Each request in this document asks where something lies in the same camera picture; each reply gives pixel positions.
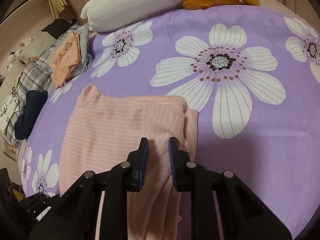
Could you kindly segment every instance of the white flower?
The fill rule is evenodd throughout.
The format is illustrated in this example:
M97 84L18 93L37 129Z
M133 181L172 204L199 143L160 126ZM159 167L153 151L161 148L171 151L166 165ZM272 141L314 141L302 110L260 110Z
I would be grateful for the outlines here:
M30 177L30 165L27 165L28 163L31 162L32 159L32 150L31 147L27 147L26 150L26 158L22 159L22 164L21 164L21 184L23 190L27 189L27 180Z
M284 20L292 33L299 37L299 39L297 37L288 38L285 47L295 60L306 62L309 59L311 71L317 81L320 82L320 45L318 34L315 30L295 18L284 17Z
M228 29L216 24L210 31L209 41L210 46L193 36L178 40L176 50L189 57L161 60L150 84L164 86L196 75L168 95L182 96L189 108L198 111L204 108L216 85L213 130L221 138L232 138L244 129L251 115L252 99L247 88L261 101L273 105L282 103L285 91L279 80L260 72L277 68L278 62L269 49L250 47L239 51L247 42L242 27L236 25Z
M126 67L137 60L140 50L135 46L147 44L153 39L153 32L150 30L152 21L139 24L119 29L103 39L102 45L106 48L94 64L93 67L97 68L91 77L103 76L116 62L119 67Z
M44 217L44 215L47 214L47 212L48 212L50 209L51 209L51 207L47 207L39 216L36 217L36 219L37 219L38 221L40 221L40 220Z
M48 191L58 182L59 166L54 163L49 168L52 151L49 150L43 159L43 155L39 155L37 171L33 174L32 189L34 192L43 192L46 195L54 196L55 194Z
M57 88L56 91L54 92L53 96L50 98L50 102L52 102L54 104L61 95L67 93L72 87L72 81L77 80L79 76L80 75L75 76L73 79L71 79L64 86Z

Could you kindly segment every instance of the mattress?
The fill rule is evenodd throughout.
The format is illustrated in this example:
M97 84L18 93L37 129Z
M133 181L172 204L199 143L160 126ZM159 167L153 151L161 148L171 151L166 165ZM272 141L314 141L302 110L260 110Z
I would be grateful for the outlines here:
M112 97L180 95L199 111L196 162L236 173L296 237L320 203L318 48L303 22L241 5L98 34L92 66L50 92L36 121L22 157L26 196L59 193L64 133L90 83ZM189 239L188 205L182 196L178 239Z

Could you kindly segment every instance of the metal screw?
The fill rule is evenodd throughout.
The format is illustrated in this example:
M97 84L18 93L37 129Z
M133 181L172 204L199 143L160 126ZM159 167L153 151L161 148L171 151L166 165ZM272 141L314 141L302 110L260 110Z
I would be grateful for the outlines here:
M86 171L84 174L83 174L87 179L88 178L91 178L93 176L93 171Z
M223 175L227 178L232 178L234 174L232 171L225 171Z
M188 168L193 169L193 168L195 168L196 166L197 166L197 164L196 164L195 162L187 162L187 167L188 167Z
M123 163L121 163L120 164L120 166L122 167L122 168L129 168L130 167L130 165L131 165L131 163L129 163L129 162L123 162Z

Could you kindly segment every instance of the plaid cloth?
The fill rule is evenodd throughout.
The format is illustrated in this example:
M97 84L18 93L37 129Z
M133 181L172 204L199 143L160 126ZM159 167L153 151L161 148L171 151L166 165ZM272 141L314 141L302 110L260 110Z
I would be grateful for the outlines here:
M80 27L78 23L73 24L63 35L61 35L56 42L51 45L45 52L43 52L37 59L30 60L25 65L25 70L20 78L18 84L18 98L20 100L20 111L14 113L12 116L6 133L6 140L12 144L14 149L19 150L22 140L17 140L14 136L14 124L20 114L23 112L23 107L26 104L26 93L29 90L44 91L47 90L52 82L52 70L49 67L50 54L58 47L63 40L70 34L70 32L77 30Z

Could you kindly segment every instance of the white garment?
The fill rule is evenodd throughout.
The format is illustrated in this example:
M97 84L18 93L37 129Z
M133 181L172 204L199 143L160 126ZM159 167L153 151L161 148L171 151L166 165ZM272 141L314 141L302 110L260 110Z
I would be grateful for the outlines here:
M8 124L15 112L20 111L18 97L14 97L12 94L8 95L0 108L0 132L2 134L7 133Z
M97 32L119 29L153 14L171 9L183 0L90 0L83 7L82 19L88 19Z

